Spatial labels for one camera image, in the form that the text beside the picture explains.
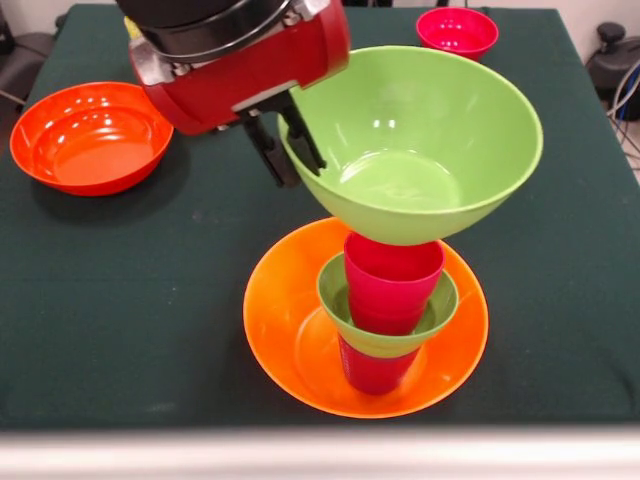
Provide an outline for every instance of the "dark green tablecloth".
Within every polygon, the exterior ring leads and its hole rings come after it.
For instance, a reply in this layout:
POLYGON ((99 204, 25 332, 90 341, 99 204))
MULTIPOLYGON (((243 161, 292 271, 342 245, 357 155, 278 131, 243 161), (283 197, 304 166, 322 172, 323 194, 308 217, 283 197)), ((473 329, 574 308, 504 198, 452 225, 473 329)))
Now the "dark green tablecloth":
MULTIPOLYGON (((355 47, 416 44, 412 9, 351 10, 355 47)), ((531 99, 545 152, 531 180, 449 239, 486 292, 475 374, 398 423, 636 420, 640 196, 557 12, 489 13, 485 63, 531 99)), ((122 17, 71 11, 31 101, 134 81, 122 17)), ((66 196, 0 161, 0 426, 348 422, 281 391, 242 328, 245 284, 280 237, 326 213, 276 189, 241 131, 177 135, 159 169, 112 198, 66 196)))

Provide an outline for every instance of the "cup rim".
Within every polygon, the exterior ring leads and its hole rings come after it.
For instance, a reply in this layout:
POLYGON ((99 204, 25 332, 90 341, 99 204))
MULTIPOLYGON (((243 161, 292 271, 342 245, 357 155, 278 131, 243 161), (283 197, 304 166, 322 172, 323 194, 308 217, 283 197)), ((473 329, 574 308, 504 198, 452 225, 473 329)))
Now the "cup rim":
POLYGON ((324 297, 320 294, 320 279, 322 277, 322 274, 325 272, 327 266, 331 262, 333 262, 336 258, 339 258, 340 256, 343 256, 343 255, 345 255, 344 252, 340 252, 340 253, 334 255, 333 257, 331 257, 322 266, 322 268, 320 269, 320 273, 318 274, 318 277, 316 278, 316 292, 318 294, 318 297, 320 298, 321 308, 323 308, 329 314, 330 317, 336 319, 342 325, 344 325, 348 330, 352 330, 354 332, 357 332, 358 334, 361 334, 364 337, 369 338, 371 340, 391 342, 391 343, 394 343, 396 345, 397 344, 401 344, 403 342, 406 342, 409 339, 411 339, 411 340, 419 340, 419 339, 424 338, 426 340, 427 338, 433 336, 435 333, 437 333, 440 330, 442 330, 451 321, 451 319, 455 316, 456 312, 458 311, 458 307, 460 306, 460 292, 458 291, 458 286, 456 285, 456 282, 453 280, 453 277, 449 274, 449 272, 447 272, 445 269, 443 269, 442 270, 442 275, 445 276, 449 280, 449 283, 453 287, 453 292, 455 294, 456 302, 455 302, 455 308, 453 309, 451 314, 446 318, 446 320, 444 322, 442 322, 442 324, 440 324, 440 325, 438 325, 438 326, 436 326, 434 328, 431 328, 431 329, 429 329, 429 330, 427 330, 425 332, 410 333, 408 335, 383 335, 383 334, 380 334, 380 333, 368 332, 366 330, 358 328, 355 325, 352 325, 352 324, 346 322, 344 319, 342 319, 338 315, 336 315, 334 313, 333 309, 331 309, 330 306, 325 302, 324 297))
MULTIPOLYGON (((428 279, 432 278, 435 275, 439 275, 444 271, 444 263, 445 263, 445 260, 446 260, 446 255, 444 253, 444 247, 442 246, 442 241, 441 240, 432 240, 431 242, 424 242, 424 243, 420 243, 418 245, 427 245, 429 243, 435 243, 438 246, 438 251, 440 252, 441 261, 439 262, 438 268, 437 268, 436 271, 430 273, 427 276, 420 277, 420 278, 418 278, 416 280, 388 280, 386 278, 379 277, 378 275, 373 275, 373 274, 367 272, 366 270, 364 270, 363 268, 361 268, 356 262, 353 261, 353 258, 351 258, 351 255, 347 254, 347 243, 349 242, 349 240, 351 238, 355 237, 356 235, 364 237, 367 240, 371 240, 370 238, 365 237, 364 235, 361 235, 358 232, 353 232, 353 231, 349 232, 349 235, 347 235, 347 238, 344 241, 344 251, 342 252, 342 254, 344 255, 345 261, 348 261, 351 265, 353 265, 353 267, 356 270, 358 270, 358 272, 363 273, 363 274, 365 274, 365 275, 367 275, 369 277, 373 277, 373 278, 375 278, 376 280, 379 280, 382 283, 389 284, 389 285, 392 285, 392 284, 393 285, 414 285, 416 283, 424 282, 425 280, 428 280, 428 279)), ((403 247, 405 245, 392 245, 392 246, 403 247)))

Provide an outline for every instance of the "pink bowl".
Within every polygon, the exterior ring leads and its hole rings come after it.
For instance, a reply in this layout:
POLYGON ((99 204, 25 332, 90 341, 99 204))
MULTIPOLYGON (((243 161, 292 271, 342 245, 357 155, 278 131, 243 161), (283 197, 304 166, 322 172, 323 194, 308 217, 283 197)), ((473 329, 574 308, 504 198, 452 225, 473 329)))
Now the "pink bowl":
POLYGON ((498 26, 469 8, 442 7, 420 16, 416 30, 422 46, 479 60, 498 41, 498 26))

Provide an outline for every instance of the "white wall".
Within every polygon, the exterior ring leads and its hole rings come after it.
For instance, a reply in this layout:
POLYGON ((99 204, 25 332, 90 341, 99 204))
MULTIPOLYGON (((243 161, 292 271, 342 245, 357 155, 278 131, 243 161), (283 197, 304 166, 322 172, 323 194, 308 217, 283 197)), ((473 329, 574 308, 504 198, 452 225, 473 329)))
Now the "white wall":
MULTIPOLYGON (((433 5, 433 0, 395 0, 394 5, 433 5)), ((464 5, 464 0, 451 0, 464 5)), ((512 8, 557 8, 583 60, 598 48, 598 24, 605 21, 625 26, 628 35, 640 35, 640 0, 469 0, 469 6, 512 8)))
MULTIPOLYGON (((114 0, 0 0, 16 35, 53 32, 56 17, 74 3, 114 3, 114 0)), ((434 5, 435 0, 395 0, 394 3, 396 6, 425 6, 434 5)), ((463 3, 464 0, 451 0, 452 5, 463 3)), ((601 22, 619 22, 627 28, 629 35, 640 35, 640 0, 469 0, 469 5, 557 8, 583 59, 598 46, 595 28, 601 22)))
POLYGON ((114 0, 0 0, 14 35, 55 32, 56 17, 76 3, 115 3, 114 0))

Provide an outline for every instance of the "green bowl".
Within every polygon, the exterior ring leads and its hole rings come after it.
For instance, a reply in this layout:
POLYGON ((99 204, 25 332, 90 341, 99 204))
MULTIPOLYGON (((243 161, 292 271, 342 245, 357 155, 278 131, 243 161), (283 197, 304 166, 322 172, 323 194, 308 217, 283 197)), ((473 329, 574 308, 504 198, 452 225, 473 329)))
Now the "green bowl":
POLYGON ((542 127, 503 77, 416 47, 356 50, 342 72, 292 94, 327 162, 314 175, 280 136, 311 193, 379 242, 414 245, 463 230, 536 168, 542 127))
POLYGON ((394 358, 413 352, 442 330, 458 308, 458 290, 452 278, 444 271, 411 335, 379 335, 361 330, 353 324, 349 313, 348 291, 344 253, 341 253, 333 257, 318 276, 320 300, 342 338, 356 350, 377 358, 394 358))

